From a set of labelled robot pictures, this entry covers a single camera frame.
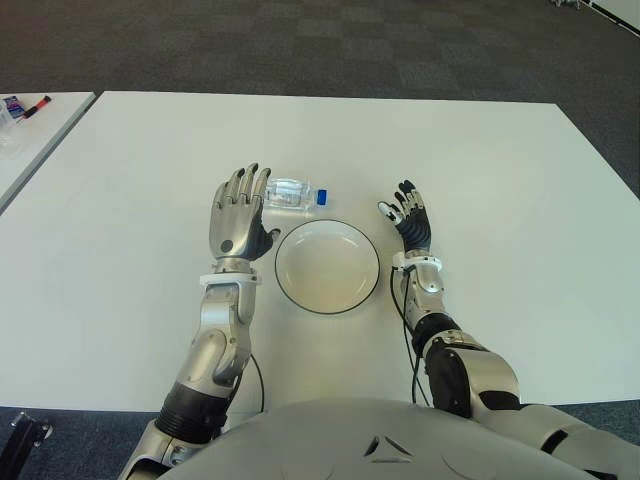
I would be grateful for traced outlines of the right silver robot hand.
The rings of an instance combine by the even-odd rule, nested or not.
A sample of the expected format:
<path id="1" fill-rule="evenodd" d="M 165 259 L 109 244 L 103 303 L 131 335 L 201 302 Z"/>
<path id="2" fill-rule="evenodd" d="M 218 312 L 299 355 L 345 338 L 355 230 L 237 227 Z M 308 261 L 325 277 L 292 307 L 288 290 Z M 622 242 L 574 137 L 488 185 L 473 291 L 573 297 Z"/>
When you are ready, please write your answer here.
<path id="1" fill-rule="evenodd" d="M 404 251 L 429 251 L 432 232 L 421 194 L 411 181 L 404 180 L 399 183 L 394 198 L 395 203 L 380 201 L 377 207 L 399 233 Z"/>

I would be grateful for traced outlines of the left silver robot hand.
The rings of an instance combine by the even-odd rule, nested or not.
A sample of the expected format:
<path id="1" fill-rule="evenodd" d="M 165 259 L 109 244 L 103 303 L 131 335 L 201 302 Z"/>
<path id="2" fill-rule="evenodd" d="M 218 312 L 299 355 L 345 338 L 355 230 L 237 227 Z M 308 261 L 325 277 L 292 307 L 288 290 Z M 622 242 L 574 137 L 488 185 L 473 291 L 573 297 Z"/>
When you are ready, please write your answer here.
<path id="1" fill-rule="evenodd" d="M 263 224 L 264 200 L 271 169 L 257 174 L 252 163 L 236 170 L 221 184 L 213 198 L 209 244 L 217 261 L 241 259 L 255 261 L 266 254 L 281 234 Z"/>

